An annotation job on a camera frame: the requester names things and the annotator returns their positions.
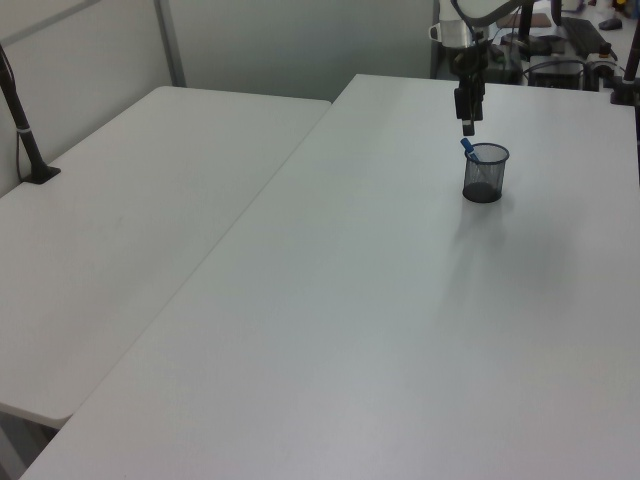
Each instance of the computer mouse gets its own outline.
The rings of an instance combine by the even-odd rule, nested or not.
[[[610,18],[598,24],[600,30],[620,30],[622,28],[622,20],[619,18]]]

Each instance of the black pole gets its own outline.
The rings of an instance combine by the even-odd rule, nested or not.
[[[44,160],[42,160],[38,144],[36,143],[36,139],[31,131],[31,126],[29,125],[27,116],[24,113],[22,104],[20,103],[20,98],[18,97],[18,92],[16,90],[15,79],[12,76],[7,56],[2,49],[2,45],[0,45],[0,87],[2,88],[2,93],[7,101],[9,110],[11,111],[13,121],[16,124],[16,130],[20,135],[24,149],[27,151],[29,161],[31,162],[31,175],[26,177],[24,181],[42,185],[47,180],[60,173],[60,169],[49,167],[44,163]]]
[[[526,42],[531,33],[531,22],[533,21],[533,4],[523,5],[520,15],[520,28],[518,29],[518,40]]]
[[[640,19],[636,23],[636,32],[631,42],[629,60],[624,77],[613,79],[613,92],[611,93],[611,103],[615,105],[636,105],[636,93],[640,91],[640,84],[636,80],[638,73],[638,63],[640,62]]]

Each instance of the cable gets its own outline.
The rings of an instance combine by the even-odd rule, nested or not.
[[[513,21],[511,22],[511,45],[509,46],[509,63],[511,63],[511,55],[513,54],[513,51],[512,51],[513,36],[515,35],[515,32],[516,32],[516,19],[518,18],[518,15],[520,14],[521,11],[522,11],[522,7],[518,7],[518,9],[516,10],[516,13],[513,15]],[[507,56],[505,54],[504,64],[502,65],[502,73],[500,74],[500,83],[504,83],[504,75],[506,71],[507,71]]]
[[[16,77],[13,75],[13,69],[11,68],[11,63],[9,63],[9,59],[7,58],[7,54],[4,53],[4,49],[2,45],[0,45],[0,56],[2,56],[2,62],[6,65],[7,70],[9,70],[9,75],[11,76],[11,83],[13,86],[16,86]]]
[[[16,132],[16,171],[18,172],[18,180],[22,183],[22,175],[20,174],[20,134],[18,132]]]
[[[523,70],[522,74],[526,75],[529,72],[533,72],[534,70],[538,70],[540,68],[550,67],[552,65],[559,65],[562,63],[577,63],[584,67],[585,63],[582,60],[552,60],[549,62],[542,62],[534,65],[533,67],[529,67],[526,70]]]

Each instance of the blue pen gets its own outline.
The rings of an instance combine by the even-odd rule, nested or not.
[[[467,138],[463,138],[462,140],[460,140],[460,143],[472,160],[475,160],[477,163],[482,163],[482,161],[478,157],[478,154],[473,149],[473,145],[471,145],[471,142]]]

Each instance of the metal frame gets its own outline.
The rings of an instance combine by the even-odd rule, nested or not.
[[[41,22],[37,22],[23,30],[20,30],[17,33],[14,33],[12,35],[9,35],[8,37],[0,39],[0,42],[5,47],[8,47],[12,43],[16,43],[22,40],[23,38],[28,37],[29,35],[33,35],[34,33],[39,32],[40,30],[47,28],[48,26],[53,25],[54,23],[57,23],[60,20],[63,20],[73,15],[74,13],[79,12],[80,10],[84,10],[85,8],[90,7],[91,5],[95,5],[99,1],[100,0],[83,0],[82,3],[76,5],[75,7],[67,8],[66,10],[60,13],[57,13],[55,15],[52,15],[51,17],[45,20],[42,20]]]

